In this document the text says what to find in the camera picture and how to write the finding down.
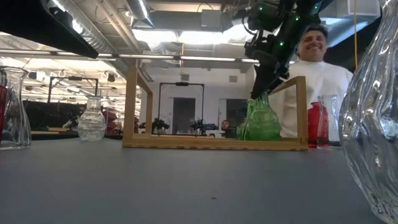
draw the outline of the green glass vase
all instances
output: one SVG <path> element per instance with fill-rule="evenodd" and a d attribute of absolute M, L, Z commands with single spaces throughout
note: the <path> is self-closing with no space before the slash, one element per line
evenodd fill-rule
<path fill-rule="evenodd" d="M 280 125 L 275 111 L 269 106 L 268 94 L 254 100 L 250 118 L 246 124 L 244 140 L 277 141 L 280 138 Z"/>
<path fill-rule="evenodd" d="M 246 119 L 236 129 L 236 139 L 237 140 L 244 140 L 244 134 L 246 133 L 246 126 L 248 125 L 250 115 L 253 112 L 253 106 L 254 106 L 254 100 L 252 100 L 252 99 L 248 100 L 248 112 L 246 113 Z"/>

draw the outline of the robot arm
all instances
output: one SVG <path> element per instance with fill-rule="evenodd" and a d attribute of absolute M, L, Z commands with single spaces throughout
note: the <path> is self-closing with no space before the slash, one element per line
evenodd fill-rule
<path fill-rule="evenodd" d="M 288 79 L 289 62 L 300 39 L 310 24 L 320 24 L 318 13 L 333 0 L 262 0 L 247 12 L 248 32 L 257 30 L 250 42 L 245 43 L 245 55 L 258 60 L 256 81 L 251 98 L 265 91 L 270 93 Z M 263 37 L 264 30 L 274 32 Z"/>

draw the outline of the smiling man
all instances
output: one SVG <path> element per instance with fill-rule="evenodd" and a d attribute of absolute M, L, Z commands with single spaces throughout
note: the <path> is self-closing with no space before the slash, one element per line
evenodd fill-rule
<path fill-rule="evenodd" d="M 343 67 L 323 61 L 328 45 L 328 32 L 322 26 L 309 27 L 298 45 L 299 61 L 290 66 L 290 78 L 304 76 L 307 82 L 307 109 L 320 95 L 337 95 L 338 110 L 353 74 Z M 278 114 L 281 136 L 297 137 L 297 104 L 295 87 L 271 95 L 270 105 Z"/>

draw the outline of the dark hair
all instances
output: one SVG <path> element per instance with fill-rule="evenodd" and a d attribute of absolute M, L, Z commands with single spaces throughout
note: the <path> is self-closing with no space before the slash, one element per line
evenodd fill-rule
<path fill-rule="evenodd" d="M 326 40 L 328 39 L 329 36 L 329 32 L 326 29 L 326 27 L 322 26 L 322 25 L 310 25 L 307 30 L 305 31 L 305 33 L 308 33 L 310 31 L 319 31 L 321 32 L 325 37 Z"/>

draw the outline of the doorway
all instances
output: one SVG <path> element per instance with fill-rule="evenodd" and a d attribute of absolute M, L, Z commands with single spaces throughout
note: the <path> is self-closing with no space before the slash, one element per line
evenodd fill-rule
<path fill-rule="evenodd" d="M 191 125 L 195 121 L 194 98 L 174 98 L 173 103 L 173 134 L 192 132 Z"/>

